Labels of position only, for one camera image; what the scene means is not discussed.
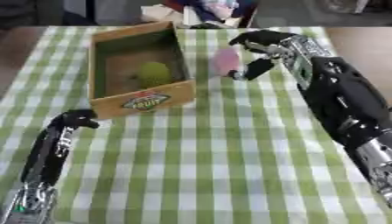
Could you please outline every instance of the background clutter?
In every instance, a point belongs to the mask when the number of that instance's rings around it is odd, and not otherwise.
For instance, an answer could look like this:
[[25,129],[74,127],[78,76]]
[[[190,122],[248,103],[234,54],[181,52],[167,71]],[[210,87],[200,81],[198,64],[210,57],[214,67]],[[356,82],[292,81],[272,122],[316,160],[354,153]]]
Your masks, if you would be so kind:
[[183,28],[245,28],[255,12],[253,0],[166,0],[142,6],[142,20],[171,21]]

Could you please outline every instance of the wooden crate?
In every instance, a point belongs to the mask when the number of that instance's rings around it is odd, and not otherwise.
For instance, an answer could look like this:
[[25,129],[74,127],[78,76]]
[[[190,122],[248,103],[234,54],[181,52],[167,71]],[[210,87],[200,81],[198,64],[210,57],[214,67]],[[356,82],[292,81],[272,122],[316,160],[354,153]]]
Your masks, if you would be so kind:
[[[173,82],[140,88],[137,69],[165,63]],[[143,24],[93,35],[89,49],[89,101],[100,119],[167,108],[194,99],[184,54],[172,23]]]

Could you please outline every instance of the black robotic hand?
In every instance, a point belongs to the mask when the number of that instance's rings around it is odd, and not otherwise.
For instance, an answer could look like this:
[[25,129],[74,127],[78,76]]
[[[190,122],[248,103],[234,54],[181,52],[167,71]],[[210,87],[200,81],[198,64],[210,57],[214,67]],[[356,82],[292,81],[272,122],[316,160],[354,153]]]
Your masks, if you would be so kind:
[[[267,49],[268,46],[278,45],[282,40],[287,39],[293,35],[295,34],[288,33],[288,32],[268,31],[268,30],[249,31],[240,34],[236,38],[233,38],[229,42],[229,44],[231,46],[240,44],[246,50],[252,53],[266,54],[268,52],[260,48],[253,48],[251,44],[264,46]],[[248,81],[252,81],[258,76],[269,71],[273,67],[274,67],[274,63],[272,62],[272,59],[260,58],[247,64],[247,69],[245,70],[244,74],[242,74],[241,76]],[[231,71],[228,76],[235,78],[236,74],[238,74],[238,71]]]
[[259,49],[253,49],[248,46],[248,43],[255,43],[261,46],[278,45],[280,41],[290,38],[296,34],[289,32],[279,32],[279,31],[249,31],[238,35],[236,38],[230,40],[229,44],[231,46],[240,44],[245,47],[245,49],[253,53],[266,53],[265,51]]
[[70,147],[71,134],[79,127],[97,129],[93,121],[96,114],[91,109],[74,109],[57,115],[39,133],[27,158],[21,181],[29,182],[40,176],[40,180],[54,186],[60,177]]
[[97,129],[98,122],[91,120],[94,118],[96,118],[96,114],[92,109],[72,109],[53,118],[48,127],[70,127],[75,130],[79,127]]

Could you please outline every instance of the fabric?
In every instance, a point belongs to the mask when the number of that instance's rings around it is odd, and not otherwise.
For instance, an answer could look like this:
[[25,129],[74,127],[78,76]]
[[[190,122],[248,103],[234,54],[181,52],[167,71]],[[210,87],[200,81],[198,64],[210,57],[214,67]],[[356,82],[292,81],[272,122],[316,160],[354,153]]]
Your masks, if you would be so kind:
[[234,9],[237,8],[239,6],[239,4],[237,3],[237,0],[201,0],[201,2],[203,2],[204,5],[206,4],[221,4],[221,5],[225,5],[228,8]]
[[221,20],[230,18],[234,10],[221,3],[206,3],[204,7]]
[[203,22],[205,21],[218,21],[221,20],[216,17],[211,11],[207,10],[201,0],[178,0],[178,4],[184,6],[192,6],[194,12],[198,15],[199,19]]
[[144,22],[171,21],[175,25],[182,25],[183,14],[162,4],[142,6],[142,20]]
[[[18,187],[39,131],[62,111],[89,106],[86,55],[98,29],[48,28],[1,100],[1,202]],[[321,28],[280,31],[315,36],[332,49]],[[281,66],[250,82],[215,77],[210,59],[240,32],[178,30],[197,82],[194,102],[74,133],[57,185],[57,221],[392,223]],[[235,49],[243,65],[258,58]]]

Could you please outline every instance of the floor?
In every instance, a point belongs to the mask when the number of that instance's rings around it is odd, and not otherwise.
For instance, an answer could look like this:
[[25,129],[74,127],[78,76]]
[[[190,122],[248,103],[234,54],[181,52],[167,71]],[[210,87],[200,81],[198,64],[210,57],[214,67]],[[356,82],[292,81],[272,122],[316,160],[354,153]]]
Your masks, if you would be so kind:
[[258,27],[270,26],[385,26],[392,25],[392,11],[360,15],[335,13],[323,0],[259,0]]

